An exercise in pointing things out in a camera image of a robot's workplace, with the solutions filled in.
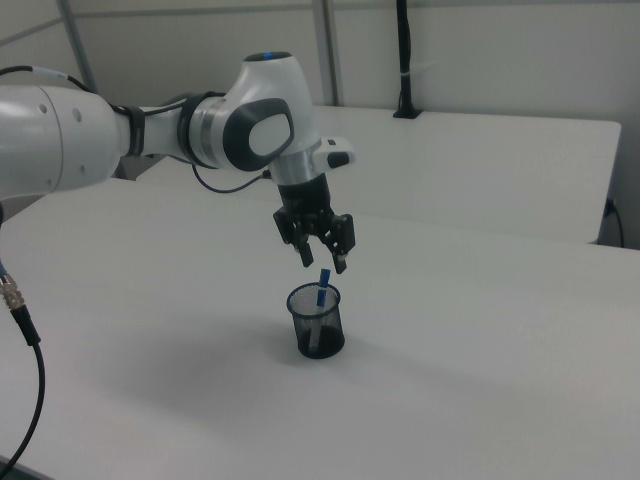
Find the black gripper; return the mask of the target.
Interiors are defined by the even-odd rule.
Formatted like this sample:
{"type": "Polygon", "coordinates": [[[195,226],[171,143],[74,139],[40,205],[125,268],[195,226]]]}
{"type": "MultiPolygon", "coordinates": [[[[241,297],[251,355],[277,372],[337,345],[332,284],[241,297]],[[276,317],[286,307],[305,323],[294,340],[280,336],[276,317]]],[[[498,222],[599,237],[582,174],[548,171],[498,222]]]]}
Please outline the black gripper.
{"type": "Polygon", "coordinates": [[[356,245],[354,219],[350,214],[334,214],[326,175],[301,184],[279,185],[278,191],[283,207],[273,218],[282,241],[294,248],[304,267],[309,267],[314,258],[302,223],[313,222],[323,228],[320,240],[331,253],[335,272],[342,274],[347,269],[347,256],[356,245]]]}

